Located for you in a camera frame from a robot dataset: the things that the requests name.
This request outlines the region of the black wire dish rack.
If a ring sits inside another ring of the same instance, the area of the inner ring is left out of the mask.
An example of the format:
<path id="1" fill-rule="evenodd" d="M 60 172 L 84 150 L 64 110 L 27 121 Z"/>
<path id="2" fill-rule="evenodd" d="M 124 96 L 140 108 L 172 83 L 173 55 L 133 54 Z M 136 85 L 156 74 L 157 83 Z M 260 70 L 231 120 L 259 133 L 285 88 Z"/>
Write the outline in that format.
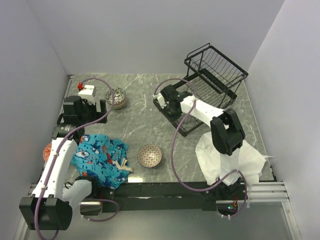
<path id="1" fill-rule="evenodd" d="M 186 76 L 172 84 L 174 88 L 188 96 L 193 93 L 192 84 L 196 88 L 196 98 L 221 109 L 227 109 L 234 103 L 241 82 L 249 75 L 210 43 L 188 53 L 184 64 L 187 66 Z M 167 115 L 156 100 L 153 104 L 175 128 L 185 115 Z"/>

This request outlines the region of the grey floral patterned bowl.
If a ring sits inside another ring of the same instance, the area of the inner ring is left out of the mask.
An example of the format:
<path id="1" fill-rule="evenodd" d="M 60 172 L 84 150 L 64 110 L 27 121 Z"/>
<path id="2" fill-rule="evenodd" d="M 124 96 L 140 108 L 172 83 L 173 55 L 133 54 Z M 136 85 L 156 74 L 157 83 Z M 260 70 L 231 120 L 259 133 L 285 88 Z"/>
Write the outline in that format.
<path id="1" fill-rule="evenodd" d="M 107 91 L 104 96 L 105 101 L 110 106 L 112 105 L 112 101 L 113 101 L 113 109 L 115 110 L 122 109 L 126 105 L 126 101 L 127 101 L 125 90 L 120 87 L 114 88 L 113 96 L 114 98 L 112 98 L 112 94 L 110 90 Z"/>

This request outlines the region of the orange floral patterned bowl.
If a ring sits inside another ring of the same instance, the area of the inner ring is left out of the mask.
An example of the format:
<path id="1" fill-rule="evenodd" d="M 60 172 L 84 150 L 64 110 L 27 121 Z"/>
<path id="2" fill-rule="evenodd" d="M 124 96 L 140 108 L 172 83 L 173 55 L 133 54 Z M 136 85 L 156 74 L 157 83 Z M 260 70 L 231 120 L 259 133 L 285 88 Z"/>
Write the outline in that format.
<path id="1" fill-rule="evenodd" d="M 50 157 L 50 153 L 52 151 L 52 143 L 49 143 L 43 150 L 42 156 L 43 156 L 43 160 L 45 162 L 47 162 L 49 160 Z"/>

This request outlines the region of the red geometric patterned bowl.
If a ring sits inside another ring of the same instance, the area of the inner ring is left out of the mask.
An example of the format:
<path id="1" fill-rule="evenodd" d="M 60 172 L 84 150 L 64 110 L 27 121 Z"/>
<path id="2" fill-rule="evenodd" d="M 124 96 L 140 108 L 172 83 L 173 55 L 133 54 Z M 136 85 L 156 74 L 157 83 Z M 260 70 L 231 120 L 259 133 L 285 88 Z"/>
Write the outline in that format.
<path id="1" fill-rule="evenodd" d="M 155 144 L 145 144 L 137 152 L 137 160 L 147 169 L 156 168 L 162 161 L 162 151 Z"/>

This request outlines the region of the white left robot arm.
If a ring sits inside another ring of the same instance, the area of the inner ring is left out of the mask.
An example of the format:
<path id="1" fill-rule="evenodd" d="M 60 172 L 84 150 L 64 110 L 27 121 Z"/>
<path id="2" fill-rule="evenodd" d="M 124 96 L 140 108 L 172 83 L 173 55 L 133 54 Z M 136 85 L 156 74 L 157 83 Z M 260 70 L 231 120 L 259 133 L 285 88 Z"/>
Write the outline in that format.
<path id="1" fill-rule="evenodd" d="M 64 231 L 71 223 L 74 209 L 82 200 L 96 200 L 100 195 L 98 178 L 86 173 L 78 176 L 69 189 L 65 178 L 71 160 L 85 133 L 85 127 L 107 122 L 106 101 L 89 102 L 78 95 L 66 97 L 63 111 L 52 131 L 51 152 L 42 175 L 29 197 L 23 197 L 19 209 L 30 230 Z"/>

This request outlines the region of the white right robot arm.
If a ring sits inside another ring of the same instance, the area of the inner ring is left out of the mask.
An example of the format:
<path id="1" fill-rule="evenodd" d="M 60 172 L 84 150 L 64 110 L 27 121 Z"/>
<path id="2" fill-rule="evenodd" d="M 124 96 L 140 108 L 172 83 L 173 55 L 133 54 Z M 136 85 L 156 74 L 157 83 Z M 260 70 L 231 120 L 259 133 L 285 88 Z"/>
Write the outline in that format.
<path id="1" fill-rule="evenodd" d="M 195 87 L 193 85 L 190 87 L 193 94 L 178 100 L 180 110 L 185 113 L 185 116 L 176 127 L 170 150 L 170 164 L 176 179 L 184 188 L 193 192 L 211 191 L 223 183 L 219 186 L 219 193 L 222 198 L 228 200 L 237 193 L 237 188 L 234 183 L 239 178 L 242 178 L 244 182 L 244 192 L 246 193 L 248 191 L 247 180 L 239 170 L 240 149 L 243 146 L 246 135 L 237 113 L 231 108 L 221 110 L 197 99 L 195 96 Z M 193 116 L 210 127 L 213 146 L 220 154 L 220 173 L 223 175 L 219 177 L 218 181 L 207 188 L 198 189 L 190 187 L 180 179 L 175 169 L 174 148 L 176 138 L 182 124 L 188 116 Z"/>

